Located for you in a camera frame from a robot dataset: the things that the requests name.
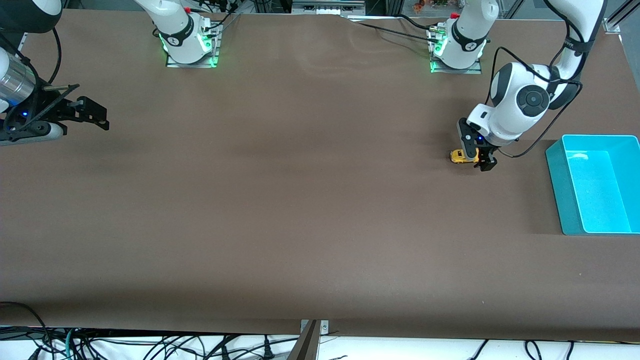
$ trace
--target yellow toy car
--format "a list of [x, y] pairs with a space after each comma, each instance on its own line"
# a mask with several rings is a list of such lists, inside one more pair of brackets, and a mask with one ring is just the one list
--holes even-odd
[[451, 152], [451, 162], [454, 164], [477, 163], [478, 161], [478, 149], [476, 149], [476, 157], [473, 161], [467, 160], [465, 154], [462, 152], [462, 149], [453, 150]]

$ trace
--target black strap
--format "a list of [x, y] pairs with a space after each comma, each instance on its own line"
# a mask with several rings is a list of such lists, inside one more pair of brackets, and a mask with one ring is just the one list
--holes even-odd
[[560, 80], [560, 70], [558, 70], [557, 66], [551, 67], [551, 77], [549, 78], [549, 80], [551, 81], [547, 86], [547, 92], [549, 93], [549, 97], [552, 99], [556, 94], [558, 85], [560, 85], [560, 82], [557, 81]]
[[187, 17], [189, 18], [189, 22], [187, 23], [187, 26], [185, 26], [184, 29], [178, 31], [177, 33], [166, 34], [160, 31], [160, 35], [162, 35], [162, 38], [164, 39], [164, 41], [168, 42], [169, 45], [181, 46], [184, 39], [189, 37], [193, 32], [193, 18], [190, 16], [187, 16]]
[[590, 52], [594, 42], [595, 40], [589, 42], [581, 42], [570, 37], [566, 37], [564, 38], [564, 47], [567, 47], [570, 50], [575, 51], [577, 55], [580, 55]]
[[462, 51], [465, 51], [467, 53], [470, 53], [471, 51], [476, 50], [480, 45], [482, 45], [482, 43], [484, 42], [484, 40], [486, 39], [485, 35], [480, 39], [477, 40], [472, 40], [469, 39], [468, 37], [462, 35], [460, 33], [460, 31], [458, 30], [458, 21], [456, 20], [456, 22], [453, 23], [453, 26], [451, 27], [451, 33], [453, 34], [453, 38], [456, 39], [456, 42], [460, 44], [460, 46], [462, 46]]

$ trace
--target metal bracket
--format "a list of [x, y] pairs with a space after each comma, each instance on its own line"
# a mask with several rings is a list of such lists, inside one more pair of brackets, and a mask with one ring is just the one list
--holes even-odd
[[320, 345], [320, 331], [322, 320], [307, 321], [305, 330], [293, 345], [287, 360], [316, 360], [318, 357], [318, 346]]
[[604, 29], [607, 34], [620, 33], [619, 25], [638, 7], [640, 7], [640, 0], [626, 0], [619, 8], [613, 11], [611, 15], [604, 20]]
[[611, 23], [609, 23], [608, 19], [604, 19], [602, 22], [604, 26], [604, 32], [607, 34], [620, 34], [620, 25], [615, 25], [612, 27]]
[[[300, 321], [300, 334], [304, 332], [305, 326], [309, 323], [309, 320]], [[327, 335], [329, 333], [329, 320], [320, 320], [320, 335]]]

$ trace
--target metal cylinder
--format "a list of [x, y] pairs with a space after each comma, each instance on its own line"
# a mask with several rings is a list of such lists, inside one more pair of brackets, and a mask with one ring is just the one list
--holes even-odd
[[36, 79], [29, 67], [0, 48], [0, 99], [15, 106], [27, 99], [35, 87]]

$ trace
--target white floor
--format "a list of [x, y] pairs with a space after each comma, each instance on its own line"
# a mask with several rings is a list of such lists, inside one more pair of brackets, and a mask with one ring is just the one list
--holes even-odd
[[[286, 339], [292, 336], [270, 336], [270, 340]], [[217, 344], [221, 336], [202, 337], [205, 348], [209, 351]], [[118, 341], [149, 341], [156, 343], [160, 338], [118, 338]], [[241, 336], [230, 342], [228, 351], [237, 348], [252, 348], [263, 344], [263, 336]], [[345, 360], [467, 360], [471, 358], [481, 340], [436, 340], [436, 339], [394, 339], [394, 338], [354, 338], [323, 336], [319, 347], [318, 360], [336, 360], [346, 356]], [[95, 348], [108, 360], [142, 360], [150, 350], [149, 346], [114, 345], [110, 343], [93, 343]], [[272, 345], [274, 354], [286, 354], [292, 349], [294, 341]], [[544, 360], [564, 360], [566, 358], [568, 343], [562, 342], [538, 342], [540, 352]], [[56, 346], [64, 349], [63, 343]], [[194, 340], [186, 344], [201, 354], [202, 346], [199, 341]], [[0, 341], [0, 360], [27, 360], [36, 349], [35, 344], [29, 340]], [[534, 357], [537, 357], [535, 350], [531, 347]], [[262, 349], [256, 350], [262, 355]], [[240, 352], [231, 354], [231, 359]], [[162, 359], [164, 352], [156, 357]], [[255, 355], [248, 354], [242, 359], [256, 359]], [[523, 341], [491, 340], [485, 346], [478, 360], [528, 360], [524, 350]], [[42, 352], [39, 359], [51, 359], [50, 354]], [[187, 352], [177, 352], [172, 354], [171, 360], [192, 360], [193, 354]], [[605, 343], [576, 343], [571, 360], [637, 360], [640, 359], [640, 345], [620, 345]]]

